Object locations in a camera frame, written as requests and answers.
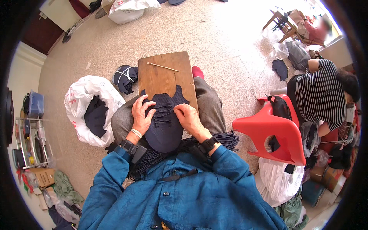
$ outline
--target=blue plastic box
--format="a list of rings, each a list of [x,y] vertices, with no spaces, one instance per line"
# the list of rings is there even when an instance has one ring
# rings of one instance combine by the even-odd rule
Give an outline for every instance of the blue plastic box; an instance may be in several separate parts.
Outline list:
[[[29,112],[28,118],[42,118],[44,109],[45,97],[42,94],[31,90],[29,96]]]

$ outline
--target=speckled floor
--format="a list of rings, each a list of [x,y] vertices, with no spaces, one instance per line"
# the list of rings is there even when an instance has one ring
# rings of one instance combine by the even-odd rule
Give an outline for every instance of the speckled floor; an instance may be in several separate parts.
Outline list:
[[[75,190],[87,197],[93,177],[106,155],[104,148],[78,141],[66,116],[64,97],[69,86],[86,75],[111,79],[117,67],[138,65],[138,59],[187,51],[207,83],[223,101],[227,130],[235,118],[251,116],[261,106],[256,98],[286,86],[272,71],[272,44],[279,33],[270,25],[273,1],[186,0],[179,6],[162,4],[136,21],[117,25],[108,17],[89,17],[67,43],[61,41],[48,55],[41,71],[39,93],[45,95],[45,129],[56,166],[69,177]],[[128,101],[138,93],[123,95]],[[239,134],[238,154],[255,173],[258,158],[252,141]]]

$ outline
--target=cardboard box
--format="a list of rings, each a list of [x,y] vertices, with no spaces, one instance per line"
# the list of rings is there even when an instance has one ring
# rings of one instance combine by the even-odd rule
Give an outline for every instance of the cardboard box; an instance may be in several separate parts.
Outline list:
[[[322,178],[323,178],[323,174],[325,173],[325,170],[326,170],[326,167],[327,166],[324,166],[324,167],[315,166],[315,167],[313,167],[313,169],[309,172],[311,180],[313,180],[314,182],[321,183]]]
[[[339,185],[338,188],[341,190],[346,180],[346,178],[342,175],[343,173],[343,169],[333,169],[330,166],[327,166],[325,173],[323,174],[322,183],[326,186],[326,188],[328,188],[328,190],[330,190],[330,192],[334,192],[334,189],[337,185]]]
[[[114,4],[115,0],[102,0],[101,7],[109,15],[111,6]]]
[[[30,168],[32,173],[36,174],[37,182],[42,189],[55,183],[54,181],[54,169],[49,168]]]

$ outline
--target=red sock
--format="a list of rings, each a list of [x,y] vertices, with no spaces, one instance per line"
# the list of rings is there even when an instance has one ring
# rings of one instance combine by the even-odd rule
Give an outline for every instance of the red sock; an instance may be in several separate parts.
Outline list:
[[[203,72],[202,70],[198,67],[198,66],[193,66],[192,67],[192,73],[193,73],[193,77],[200,77],[201,79],[205,79],[203,76]]]

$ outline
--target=white plastic bag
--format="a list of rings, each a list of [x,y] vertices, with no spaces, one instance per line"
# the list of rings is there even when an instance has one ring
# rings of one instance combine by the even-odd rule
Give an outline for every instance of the white plastic bag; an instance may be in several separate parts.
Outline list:
[[[117,24],[125,24],[140,18],[148,7],[160,8],[160,3],[157,0],[115,0],[109,18]]]
[[[285,173],[287,163],[260,158],[259,170],[254,175],[255,183],[262,198],[277,207],[290,200],[303,180],[304,166],[295,165],[293,174]]]
[[[94,135],[84,121],[84,114],[93,96],[100,96],[100,99],[109,107],[106,113],[106,122],[103,126],[106,133],[102,138]],[[124,103],[125,100],[109,80],[92,75],[82,77],[73,83],[65,94],[64,101],[67,116],[77,131],[78,139],[100,147],[106,147],[115,140],[111,129],[111,117]]]
[[[282,60],[289,56],[289,50],[287,49],[285,42],[277,42],[273,44],[273,48],[275,49],[275,56],[277,59]]]

